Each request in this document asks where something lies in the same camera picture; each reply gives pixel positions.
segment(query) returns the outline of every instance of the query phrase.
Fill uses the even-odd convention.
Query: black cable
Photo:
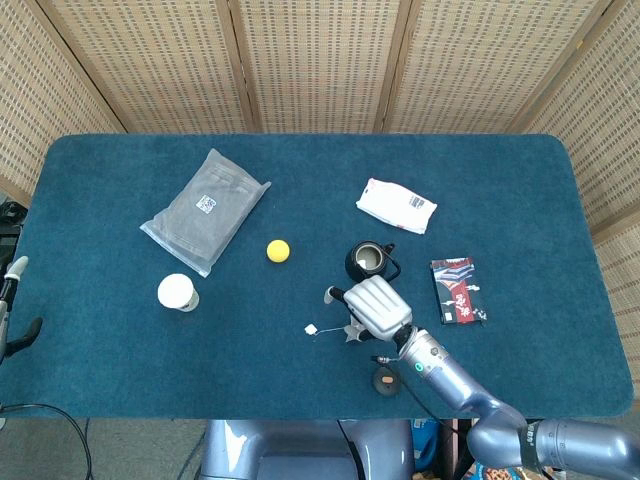
[[[82,429],[78,425],[78,423],[64,410],[59,409],[58,407],[54,407],[53,405],[47,405],[46,403],[19,403],[15,405],[3,405],[0,406],[0,413],[11,413],[18,412],[20,410],[28,410],[31,408],[42,408],[44,410],[51,410],[56,412],[59,415],[62,415],[67,421],[71,424],[71,426],[75,429],[80,437],[80,441],[82,442],[82,446],[84,448],[84,454],[87,458],[87,474],[85,475],[85,480],[91,479],[91,452],[89,451],[89,445],[87,444],[87,439],[82,433]]]
[[[344,428],[342,428],[342,424],[340,420],[336,420],[338,423],[338,427],[340,427],[340,431],[342,432],[342,436],[344,437],[344,441],[347,442],[347,446],[349,447],[349,451],[351,452],[351,457],[353,458],[353,463],[356,464],[356,471],[358,472],[358,480],[367,480],[367,476],[364,474],[364,465],[362,464],[362,458],[360,458],[360,452],[356,448],[356,444],[349,440],[347,437]]]
[[[398,377],[398,380],[400,380],[400,383],[402,385],[404,385],[404,387],[407,389],[407,392],[409,392],[409,395],[411,395],[411,397],[413,397],[415,402],[418,405],[420,405],[420,407],[427,413],[427,415],[429,415],[431,418],[433,418],[436,422],[438,422],[440,425],[442,425],[446,429],[451,430],[451,433],[455,433],[457,435],[460,435],[462,438],[466,438],[466,435],[464,433],[460,432],[460,430],[457,430],[457,429],[453,428],[451,425],[449,425],[444,420],[436,417],[435,414],[431,410],[429,410],[429,407],[427,407],[422,402],[422,400],[420,400],[420,397],[418,397],[418,395],[416,395],[416,393],[411,389],[411,387],[409,385],[407,385],[407,382],[404,381],[404,378],[402,378],[402,375],[400,375],[400,372],[398,372],[397,370],[394,370],[393,368],[391,368],[388,363],[382,363],[382,362],[379,362],[378,360],[375,360],[375,359],[373,361],[376,362],[381,367],[385,367],[385,368],[388,368],[389,370],[391,370],[391,372],[393,372]]]
[[[87,446],[89,445],[89,422],[91,418],[87,417],[87,421],[84,422],[84,439],[87,441]],[[93,472],[91,472],[90,480],[95,480],[93,478]]]
[[[184,461],[184,464],[182,465],[182,468],[180,469],[180,473],[178,473],[178,478],[176,478],[176,480],[180,480],[182,478],[182,475],[184,475],[184,472],[187,470],[187,467],[191,463],[193,456],[196,454],[196,451],[204,441],[204,434],[205,432],[202,432],[202,435],[200,435],[200,439],[198,440],[198,443],[196,443],[195,446],[191,449],[191,453],[189,454],[187,459]]]

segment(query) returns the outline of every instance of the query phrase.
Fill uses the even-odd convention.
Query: tennis ball
[[[267,257],[274,263],[282,263],[289,258],[289,245],[284,240],[274,240],[267,245]]]

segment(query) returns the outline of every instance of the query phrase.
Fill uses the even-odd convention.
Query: white package
[[[423,234],[437,205],[396,183],[370,178],[356,206],[378,220]]]

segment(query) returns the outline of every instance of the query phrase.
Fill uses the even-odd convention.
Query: white cup
[[[190,312],[198,306],[200,296],[189,277],[173,273],[158,285],[158,300],[167,308]]]

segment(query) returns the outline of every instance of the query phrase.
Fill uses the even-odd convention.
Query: wicker panel
[[[504,132],[596,0],[424,1],[392,132]]]
[[[121,127],[23,0],[0,1],[0,175],[30,203],[44,154],[67,133]]]
[[[264,129],[371,132],[398,5],[241,0]]]
[[[596,251],[634,379],[636,397],[639,397],[640,225],[601,243]]]
[[[626,1],[529,130],[567,146],[592,226],[640,199],[640,2]]]
[[[215,0],[47,0],[130,131],[244,131]]]

